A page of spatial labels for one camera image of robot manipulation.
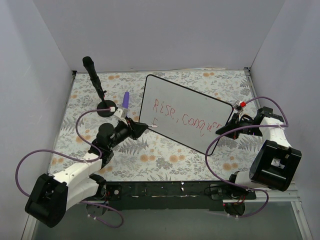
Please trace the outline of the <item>white whiteboard black frame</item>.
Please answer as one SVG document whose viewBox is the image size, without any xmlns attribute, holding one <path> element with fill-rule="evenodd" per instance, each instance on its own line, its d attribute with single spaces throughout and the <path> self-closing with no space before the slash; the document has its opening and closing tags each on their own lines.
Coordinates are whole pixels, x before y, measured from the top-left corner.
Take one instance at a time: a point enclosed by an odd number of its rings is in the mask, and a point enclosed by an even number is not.
<svg viewBox="0 0 320 240">
<path fill-rule="evenodd" d="M 146 77 L 139 121 L 153 131 L 202 154 L 213 154 L 216 131 L 233 114 L 230 103 L 190 87 L 149 74 Z"/>
</svg>

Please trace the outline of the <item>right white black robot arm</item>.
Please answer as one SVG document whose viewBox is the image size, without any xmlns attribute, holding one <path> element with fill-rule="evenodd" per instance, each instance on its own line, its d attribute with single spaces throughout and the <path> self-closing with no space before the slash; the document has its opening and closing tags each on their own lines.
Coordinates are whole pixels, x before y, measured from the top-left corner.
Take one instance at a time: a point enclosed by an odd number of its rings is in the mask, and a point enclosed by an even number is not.
<svg viewBox="0 0 320 240">
<path fill-rule="evenodd" d="M 245 192 L 245 188 L 269 188 L 286 191 L 290 186 L 298 168 L 302 153 L 288 142 L 284 128 L 284 118 L 273 113 L 273 109 L 262 107 L 254 118 L 234 113 L 231 120 L 216 131 L 216 134 L 230 139 L 238 139 L 239 135 L 261 137 L 264 143 L 253 163 L 247 171 L 237 171 L 229 177 L 231 182 L 226 186 L 227 195 L 237 199 Z"/>
</svg>

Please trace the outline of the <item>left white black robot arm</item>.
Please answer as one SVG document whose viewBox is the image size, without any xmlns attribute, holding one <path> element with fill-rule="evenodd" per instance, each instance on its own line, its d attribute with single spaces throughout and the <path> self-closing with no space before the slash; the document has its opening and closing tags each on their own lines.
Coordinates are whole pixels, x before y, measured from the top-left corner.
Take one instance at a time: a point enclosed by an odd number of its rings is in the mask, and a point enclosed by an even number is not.
<svg viewBox="0 0 320 240">
<path fill-rule="evenodd" d="M 137 140 L 147 129 L 145 123 L 125 118 L 117 126 L 104 123 L 82 162 L 77 162 L 54 175 L 38 177 L 24 208 L 46 226 L 55 227 L 66 211 L 86 199 L 107 200 L 110 195 L 106 180 L 96 172 L 114 156 L 113 149 L 127 138 Z"/>
</svg>

